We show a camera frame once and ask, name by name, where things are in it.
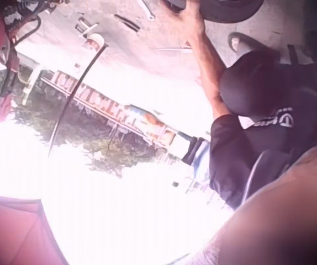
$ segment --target bright sky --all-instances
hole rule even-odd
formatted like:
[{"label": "bright sky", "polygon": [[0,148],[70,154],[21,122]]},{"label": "bright sky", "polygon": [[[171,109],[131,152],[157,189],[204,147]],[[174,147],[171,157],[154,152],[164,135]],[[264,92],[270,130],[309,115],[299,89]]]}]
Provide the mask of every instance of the bright sky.
[{"label": "bright sky", "polygon": [[202,246],[230,215],[175,189],[177,170],[167,166],[140,164],[119,180],[89,171],[79,148],[46,155],[32,128],[0,124],[0,195],[41,198],[71,265],[163,265]]}]

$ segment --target dark t-shirt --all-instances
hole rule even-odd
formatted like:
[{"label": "dark t-shirt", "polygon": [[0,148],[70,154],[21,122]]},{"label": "dark t-shirt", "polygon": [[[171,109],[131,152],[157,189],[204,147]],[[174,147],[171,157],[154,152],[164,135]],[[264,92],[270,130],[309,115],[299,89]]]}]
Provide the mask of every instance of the dark t-shirt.
[{"label": "dark t-shirt", "polygon": [[212,124],[211,138],[210,187],[235,209],[262,152],[285,152],[294,162],[317,146],[317,94],[295,89],[273,116],[247,129],[241,127],[238,116],[221,116]]}]

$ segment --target tire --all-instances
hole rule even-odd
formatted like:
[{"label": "tire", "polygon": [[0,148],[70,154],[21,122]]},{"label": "tire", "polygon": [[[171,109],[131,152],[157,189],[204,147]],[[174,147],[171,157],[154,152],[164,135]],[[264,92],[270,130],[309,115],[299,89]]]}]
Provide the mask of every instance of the tire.
[{"label": "tire", "polygon": [[[165,0],[174,12],[186,8],[186,0]],[[203,18],[217,23],[232,24],[249,19],[262,6],[264,0],[202,0]]]}]

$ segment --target black cable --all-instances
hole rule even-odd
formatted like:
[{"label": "black cable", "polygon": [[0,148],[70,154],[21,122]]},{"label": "black cable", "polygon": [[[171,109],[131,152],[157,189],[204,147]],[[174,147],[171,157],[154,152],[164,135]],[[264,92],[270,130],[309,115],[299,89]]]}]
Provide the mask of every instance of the black cable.
[{"label": "black cable", "polygon": [[24,39],[30,37],[32,34],[34,34],[37,30],[39,30],[39,28],[41,27],[42,24],[42,20],[41,18],[37,15],[37,17],[35,18],[35,20],[37,20],[37,26],[36,28],[34,28],[33,30],[31,30],[30,32],[26,33],[25,35],[23,35],[20,39],[18,39],[17,41],[15,41],[14,44],[11,45],[11,49],[15,48],[21,41],[23,41]]},{"label": "black cable", "polygon": [[68,108],[70,102],[73,100],[78,88],[80,87],[83,79],[85,78],[86,74],[88,73],[88,71],[91,69],[91,67],[93,66],[93,64],[96,62],[96,60],[99,58],[99,56],[101,55],[101,53],[103,53],[103,51],[108,47],[107,44],[104,44],[103,47],[98,51],[98,53],[95,55],[95,57],[92,59],[92,61],[88,64],[87,68],[85,69],[84,73],[82,74],[82,76],[80,77],[79,81],[77,81],[75,87],[74,87],[74,90],[71,92],[70,96],[68,97],[67,99],[67,102],[65,103],[65,106],[63,108],[63,111],[62,113],[60,114],[59,116],[59,119],[57,121],[57,123],[55,124],[54,126],[54,129],[53,129],[53,133],[52,133],[52,136],[50,138],[50,141],[49,141],[49,152],[48,152],[48,157],[50,156],[50,152],[52,151],[52,148],[54,146],[54,139],[57,135],[57,132],[58,132],[58,129],[59,129],[59,125],[61,123],[61,120],[64,118],[64,115],[65,115],[65,111],[66,109]]}]

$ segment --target workshop floor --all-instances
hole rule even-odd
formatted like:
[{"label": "workshop floor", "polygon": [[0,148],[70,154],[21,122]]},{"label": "workshop floor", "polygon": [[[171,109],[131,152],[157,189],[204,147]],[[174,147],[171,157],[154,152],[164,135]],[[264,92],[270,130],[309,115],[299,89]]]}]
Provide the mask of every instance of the workshop floor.
[{"label": "workshop floor", "polygon": [[[52,71],[72,74],[76,62],[90,61],[81,51],[84,39],[75,29],[77,19],[98,22],[93,32],[101,33],[109,48],[89,73],[85,83],[123,104],[135,104],[163,113],[160,119],[177,130],[206,136],[212,112],[200,86],[192,54],[157,52],[152,47],[179,47],[184,39],[161,13],[158,0],[147,1],[156,20],[149,22],[135,1],[72,0],[52,14],[42,14],[40,30],[18,46],[18,51]],[[120,24],[113,14],[135,21],[135,34]],[[207,22],[207,32],[227,66],[235,60],[226,38],[230,32],[245,33],[262,43],[286,50],[287,44],[303,43],[304,0],[265,0],[252,18],[238,24]],[[31,23],[24,31],[30,30]]]}]

